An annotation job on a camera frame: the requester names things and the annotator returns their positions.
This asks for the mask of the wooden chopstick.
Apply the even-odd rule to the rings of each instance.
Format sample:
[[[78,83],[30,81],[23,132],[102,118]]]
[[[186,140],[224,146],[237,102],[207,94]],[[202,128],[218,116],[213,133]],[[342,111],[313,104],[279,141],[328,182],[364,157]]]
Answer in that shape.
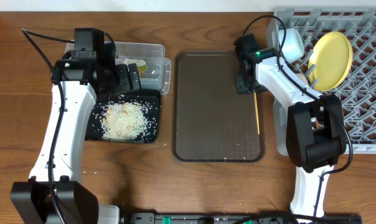
[[[253,94],[254,103],[255,103],[255,114],[256,114],[256,126],[257,126],[257,133],[260,135],[260,118],[258,112],[258,101],[256,93]]]

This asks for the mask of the green snack wrapper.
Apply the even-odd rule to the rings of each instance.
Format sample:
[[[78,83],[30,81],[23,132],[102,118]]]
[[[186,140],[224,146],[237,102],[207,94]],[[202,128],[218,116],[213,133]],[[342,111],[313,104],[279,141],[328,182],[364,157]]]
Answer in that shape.
[[[138,68],[138,75],[141,78],[148,69],[147,63],[144,60],[138,60],[136,64]]]

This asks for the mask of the white round bowl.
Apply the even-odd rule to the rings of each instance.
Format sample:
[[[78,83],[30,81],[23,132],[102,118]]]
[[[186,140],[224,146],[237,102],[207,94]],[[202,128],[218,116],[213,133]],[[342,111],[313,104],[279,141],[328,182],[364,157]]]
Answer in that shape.
[[[303,74],[301,74],[301,73],[295,73],[294,75],[295,75],[294,80],[295,80],[295,82],[296,82],[298,85],[300,85],[300,86],[302,86],[302,87],[305,87],[305,86],[308,86],[308,85],[309,85],[309,83],[308,83],[306,77],[305,77]]]

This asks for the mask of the light blue bowl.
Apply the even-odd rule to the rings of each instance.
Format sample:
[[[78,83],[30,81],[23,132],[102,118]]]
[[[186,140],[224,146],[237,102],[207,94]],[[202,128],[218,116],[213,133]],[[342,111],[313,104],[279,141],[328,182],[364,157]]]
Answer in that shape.
[[[282,53],[288,63],[293,63],[304,55],[303,41],[295,28],[286,29]]]

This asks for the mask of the yellow round plate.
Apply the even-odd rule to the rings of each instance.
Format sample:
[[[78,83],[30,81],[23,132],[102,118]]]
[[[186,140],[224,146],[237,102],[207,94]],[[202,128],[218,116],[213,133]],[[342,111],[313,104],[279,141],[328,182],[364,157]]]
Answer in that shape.
[[[340,32],[322,36],[308,62],[309,81],[317,91],[329,91],[347,77],[353,61],[352,45]]]

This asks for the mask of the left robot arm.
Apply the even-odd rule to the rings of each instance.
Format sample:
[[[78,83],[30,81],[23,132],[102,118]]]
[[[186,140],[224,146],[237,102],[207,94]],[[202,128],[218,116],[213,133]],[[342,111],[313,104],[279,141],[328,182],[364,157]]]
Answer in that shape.
[[[123,223],[121,209],[101,205],[82,185],[82,152],[98,95],[141,89],[136,65],[115,64],[116,44],[95,28],[75,29],[74,48],[49,63],[52,108],[37,161],[11,201],[24,223]]]

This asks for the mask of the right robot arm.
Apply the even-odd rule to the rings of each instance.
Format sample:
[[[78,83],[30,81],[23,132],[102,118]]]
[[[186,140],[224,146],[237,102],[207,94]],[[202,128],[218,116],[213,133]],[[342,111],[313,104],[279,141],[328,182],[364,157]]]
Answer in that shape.
[[[345,153],[347,131],[338,97],[323,96],[294,73],[289,63],[304,53],[294,30],[278,36],[279,49],[261,49],[254,35],[240,36],[233,43],[240,63],[237,91],[240,94],[268,90],[273,105],[277,149],[296,166],[293,214],[324,216],[323,202],[329,176]]]

